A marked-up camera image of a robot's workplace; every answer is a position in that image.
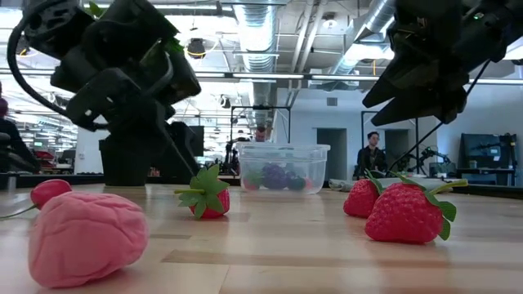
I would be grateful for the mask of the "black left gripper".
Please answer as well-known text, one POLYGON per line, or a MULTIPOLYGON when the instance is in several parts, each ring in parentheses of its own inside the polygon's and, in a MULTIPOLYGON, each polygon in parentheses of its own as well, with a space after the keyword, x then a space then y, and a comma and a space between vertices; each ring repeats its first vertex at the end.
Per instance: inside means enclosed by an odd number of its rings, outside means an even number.
POLYGON ((52 85, 74 93, 67 116, 96 130, 103 174, 193 176, 181 161, 166 126, 172 104, 200 93, 199 81, 176 40, 177 29, 148 1, 115 1, 100 17, 78 4, 53 7, 52 85))

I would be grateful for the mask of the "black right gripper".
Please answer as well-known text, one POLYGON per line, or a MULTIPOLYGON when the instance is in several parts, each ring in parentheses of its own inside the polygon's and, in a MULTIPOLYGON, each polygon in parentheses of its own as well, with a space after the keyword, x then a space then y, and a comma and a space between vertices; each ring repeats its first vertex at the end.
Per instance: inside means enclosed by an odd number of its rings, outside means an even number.
POLYGON ((401 0, 395 8, 387 31, 395 56, 363 100, 368 108, 387 102, 375 126, 430 116, 452 122, 466 105, 466 74, 501 61, 522 37, 522 0, 469 9, 455 0, 401 0))

